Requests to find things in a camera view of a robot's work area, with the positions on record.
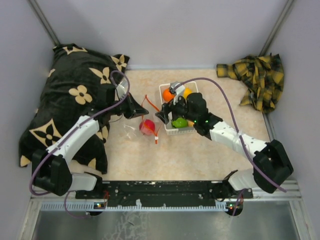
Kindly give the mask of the red apple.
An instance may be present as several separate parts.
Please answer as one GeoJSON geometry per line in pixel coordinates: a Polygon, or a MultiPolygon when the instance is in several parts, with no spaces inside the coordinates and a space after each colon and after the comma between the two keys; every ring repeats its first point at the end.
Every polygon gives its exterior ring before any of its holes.
{"type": "Polygon", "coordinates": [[[156,125],[150,119],[143,120],[139,125],[139,131],[143,135],[147,135],[147,136],[154,135],[155,129],[156,129],[156,125]]]}

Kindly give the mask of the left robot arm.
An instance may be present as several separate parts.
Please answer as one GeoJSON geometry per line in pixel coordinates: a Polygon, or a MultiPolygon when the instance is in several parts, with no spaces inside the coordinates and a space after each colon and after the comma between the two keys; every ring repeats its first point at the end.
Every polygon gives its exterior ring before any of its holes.
{"type": "Polygon", "coordinates": [[[129,89],[113,89],[119,100],[106,108],[93,108],[82,114],[76,123],[56,143],[45,150],[38,149],[32,155],[32,175],[29,190],[40,196],[34,187],[41,188],[43,194],[63,196],[69,192],[86,191],[97,199],[103,195],[104,186],[98,183],[98,176],[92,173],[72,173],[69,164],[83,145],[94,136],[103,124],[103,116],[123,115],[127,119],[149,114],[131,96],[129,89]]]}

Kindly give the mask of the clear zip top bag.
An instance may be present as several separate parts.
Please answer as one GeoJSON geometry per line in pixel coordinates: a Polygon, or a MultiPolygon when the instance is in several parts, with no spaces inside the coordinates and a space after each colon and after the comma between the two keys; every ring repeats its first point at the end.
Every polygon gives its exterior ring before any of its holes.
{"type": "Polygon", "coordinates": [[[148,114],[126,120],[124,122],[124,130],[129,139],[159,142],[159,131],[162,127],[161,121],[156,117],[156,113],[160,109],[150,100],[146,94],[141,102],[141,106],[148,110],[148,114]]]}

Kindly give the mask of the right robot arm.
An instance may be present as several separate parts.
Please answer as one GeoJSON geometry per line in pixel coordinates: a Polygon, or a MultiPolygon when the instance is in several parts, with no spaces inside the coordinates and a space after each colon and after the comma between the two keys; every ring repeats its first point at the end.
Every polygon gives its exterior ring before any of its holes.
{"type": "Polygon", "coordinates": [[[285,192],[282,184],[294,172],[286,150],[281,142],[259,140],[242,133],[237,126],[228,125],[222,118],[209,112],[201,93],[192,93],[186,99],[164,103],[155,115],[164,124],[169,114],[193,122],[196,132],[207,139],[223,144],[248,159],[252,168],[236,170],[226,178],[223,192],[235,198],[242,190],[260,188],[272,194],[285,192]]]}

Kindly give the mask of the yellow lemon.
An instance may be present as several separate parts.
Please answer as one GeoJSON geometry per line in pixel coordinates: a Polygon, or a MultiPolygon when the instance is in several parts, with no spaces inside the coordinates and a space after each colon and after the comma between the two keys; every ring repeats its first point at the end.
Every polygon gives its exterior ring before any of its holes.
{"type": "Polygon", "coordinates": [[[184,92],[183,92],[183,97],[184,97],[184,99],[186,100],[187,97],[188,97],[190,94],[192,94],[192,93],[193,93],[193,91],[192,91],[190,88],[186,87],[186,88],[184,89],[184,92]]]}

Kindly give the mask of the green toy watermelon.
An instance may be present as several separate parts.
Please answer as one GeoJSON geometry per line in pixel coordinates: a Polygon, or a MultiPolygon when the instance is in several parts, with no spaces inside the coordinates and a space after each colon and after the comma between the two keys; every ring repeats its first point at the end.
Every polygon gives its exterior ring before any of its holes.
{"type": "Polygon", "coordinates": [[[173,120],[171,122],[171,125],[175,129],[181,129],[188,127],[188,121],[182,117],[178,117],[176,120],[173,120]]]}

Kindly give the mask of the orange fruit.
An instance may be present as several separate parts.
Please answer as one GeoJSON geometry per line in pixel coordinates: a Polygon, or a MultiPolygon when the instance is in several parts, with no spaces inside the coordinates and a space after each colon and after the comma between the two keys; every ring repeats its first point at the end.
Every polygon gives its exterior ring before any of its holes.
{"type": "Polygon", "coordinates": [[[171,100],[174,99],[174,95],[170,92],[170,90],[167,88],[163,91],[162,93],[162,98],[165,102],[170,102],[171,100]]]}

